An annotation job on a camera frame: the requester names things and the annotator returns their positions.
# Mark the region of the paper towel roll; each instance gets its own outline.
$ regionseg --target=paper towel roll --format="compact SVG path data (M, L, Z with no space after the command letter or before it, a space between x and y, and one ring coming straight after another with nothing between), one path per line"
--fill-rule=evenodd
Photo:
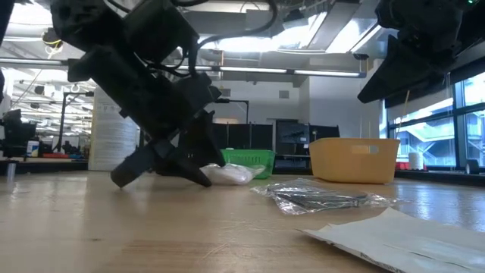
M422 170L423 169L423 154L421 152L410 152L409 157L409 168L412 170Z

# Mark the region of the wooden table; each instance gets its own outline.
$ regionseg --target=wooden table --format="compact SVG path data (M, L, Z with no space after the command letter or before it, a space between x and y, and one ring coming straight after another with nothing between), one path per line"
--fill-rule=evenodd
M153 175L123 191L102 172L16 179L0 182L1 273L382 271L296 229L361 220L383 209L289 216L249 187L206 189ZM485 231L482 188L409 180L331 186L397 196L410 202L396 208L415 217Z

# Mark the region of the workbench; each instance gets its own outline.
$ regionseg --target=workbench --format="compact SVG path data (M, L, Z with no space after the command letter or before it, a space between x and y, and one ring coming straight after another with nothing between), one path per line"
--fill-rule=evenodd
M0 181L2 273L383 271L297 231L370 218L383 209L284 215L249 187L204 188L152 174L123 190L105 172ZM331 186L398 197L408 202L395 209L409 215L485 231L484 188L403 179Z

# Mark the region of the white paper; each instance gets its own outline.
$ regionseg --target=white paper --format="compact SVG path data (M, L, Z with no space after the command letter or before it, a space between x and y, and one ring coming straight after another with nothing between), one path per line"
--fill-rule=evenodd
M302 232L392 272L485 272L485 233L391 208L364 221Z

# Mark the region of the plastic wrap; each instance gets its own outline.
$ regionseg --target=plastic wrap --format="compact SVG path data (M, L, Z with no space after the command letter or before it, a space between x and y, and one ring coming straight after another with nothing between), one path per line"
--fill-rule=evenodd
M245 167L235 164L226 164L220 167L210 164L200 168L205 176L213 183L218 185L245 185L253 180L258 174L265 170L265 166L257 165Z
M389 207L398 202L397 199L385 198L373 193L332 190L321 183L301 178L253 187L251 190L273 198L281 211L288 215L301 215L327 209Z

